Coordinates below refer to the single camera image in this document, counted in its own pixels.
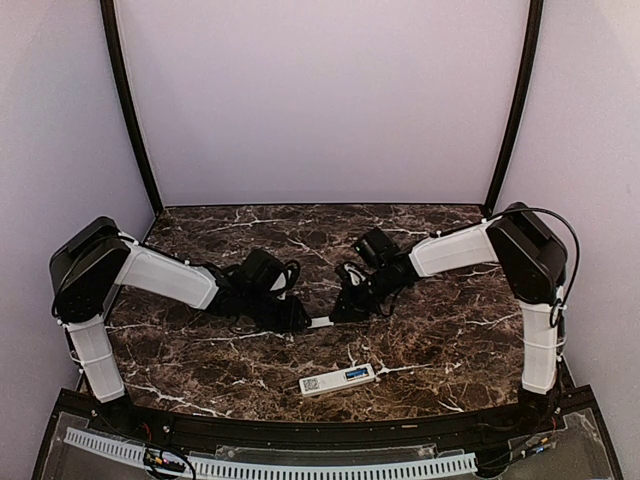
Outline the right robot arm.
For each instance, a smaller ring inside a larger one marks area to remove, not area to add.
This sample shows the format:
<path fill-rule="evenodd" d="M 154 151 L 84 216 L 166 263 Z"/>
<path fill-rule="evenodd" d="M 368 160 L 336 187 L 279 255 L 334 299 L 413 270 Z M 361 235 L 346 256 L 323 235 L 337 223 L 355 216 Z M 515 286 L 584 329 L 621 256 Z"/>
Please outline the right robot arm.
<path fill-rule="evenodd" d="M 521 308 L 524 326 L 522 387 L 545 395 L 554 386 L 561 346 L 559 333 L 577 270 L 567 266 L 568 249 L 542 218 L 547 210 L 522 202 L 489 218 L 432 234 L 401 248 L 379 228 L 353 245 L 368 266 L 337 267 L 341 291 L 329 315 L 348 323 L 383 315 L 382 304 L 423 278 L 497 262 Z"/>

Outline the white battery cover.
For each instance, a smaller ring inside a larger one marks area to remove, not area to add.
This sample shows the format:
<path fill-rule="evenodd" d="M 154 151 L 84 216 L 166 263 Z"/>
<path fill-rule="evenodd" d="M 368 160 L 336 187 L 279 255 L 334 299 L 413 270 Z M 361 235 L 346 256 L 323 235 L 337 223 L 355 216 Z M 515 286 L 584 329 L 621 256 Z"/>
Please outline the white battery cover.
<path fill-rule="evenodd" d="M 311 319 L 310 329 L 325 328 L 333 326 L 334 322 L 328 317 L 316 317 Z"/>

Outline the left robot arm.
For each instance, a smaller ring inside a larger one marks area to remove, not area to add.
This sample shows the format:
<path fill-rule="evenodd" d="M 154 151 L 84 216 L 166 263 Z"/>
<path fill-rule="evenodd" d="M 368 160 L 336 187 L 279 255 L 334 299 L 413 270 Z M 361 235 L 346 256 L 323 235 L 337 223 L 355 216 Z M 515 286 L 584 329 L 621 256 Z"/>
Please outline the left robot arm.
<path fill-rule="evenodd" d="M 128 286 L 225 318 L 247 317 L 262 330 L 297 332 L 312 319 L 291 291 L 300 274 L 296 261 L 281 262 L 252 250 L 240 264 L 220 268 L 191 264 L 146 246 L 101 216 L 50 259 L 52 316 L 71 342 L 101 417 L 120 436 L 141 427 L 140 412 L 125 394 L 104 323 L 105 302 L 116 286 Z"/>

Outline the white remote control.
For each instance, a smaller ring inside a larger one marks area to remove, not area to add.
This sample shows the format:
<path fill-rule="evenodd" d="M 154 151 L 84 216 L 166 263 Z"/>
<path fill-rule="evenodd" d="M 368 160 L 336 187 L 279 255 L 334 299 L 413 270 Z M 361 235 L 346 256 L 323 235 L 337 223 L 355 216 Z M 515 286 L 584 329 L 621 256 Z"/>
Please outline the white remote control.
<path fill-rule="evenodd" d="M 358 368 L 367 368 L 369 371 L 369 376 L 353 381 L 347 381 L 345 379 L 345 372 Z M 312 397 L 371 383 L 375 380 L 375 378 L 376 374 L 372 368 L 372 365 L 367 363 L 342 370 L 336 370 L 320 375 L 302 378 L 299 380 L 299 387 L 303 397 Z"/>

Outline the blue battery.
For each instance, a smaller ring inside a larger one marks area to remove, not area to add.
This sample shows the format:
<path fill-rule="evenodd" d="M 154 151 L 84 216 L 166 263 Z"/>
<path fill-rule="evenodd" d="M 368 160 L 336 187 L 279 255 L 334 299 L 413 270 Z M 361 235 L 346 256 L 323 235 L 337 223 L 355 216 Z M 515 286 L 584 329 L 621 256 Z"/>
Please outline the blue battery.
<path fill-rule="evenodd" d="M 368 377 L 368 376 L 369 376 L 369 371 L 367 368 L 358 368 L 358 369 L 348 370 L 345 372 L 345 379 L 347 381 L 353 381 L 353 380 Z"/>

